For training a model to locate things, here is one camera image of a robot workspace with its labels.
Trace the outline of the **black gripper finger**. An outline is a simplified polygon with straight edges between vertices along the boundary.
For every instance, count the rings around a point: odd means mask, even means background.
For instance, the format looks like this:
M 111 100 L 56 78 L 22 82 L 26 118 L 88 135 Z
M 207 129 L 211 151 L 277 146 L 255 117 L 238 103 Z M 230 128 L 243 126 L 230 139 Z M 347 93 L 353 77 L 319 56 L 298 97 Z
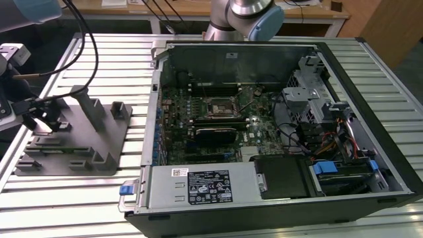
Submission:
M 23 114 L 23 125 L 31 130 L 34 131 L 38 127 L 38 122 L 36 122 L 36 109 L 32 108 L 30 110 L 27 110 Z
M 35 110 L 32 111 L 32 118 L 35 121 L 34 132 L 42 132 L 42 126 L 46 125 L 52 132 L 58 132 L 62 122 L 62 105 L 58 100 L 43 101 L 40 98 L 35 99 L 32 103 Z

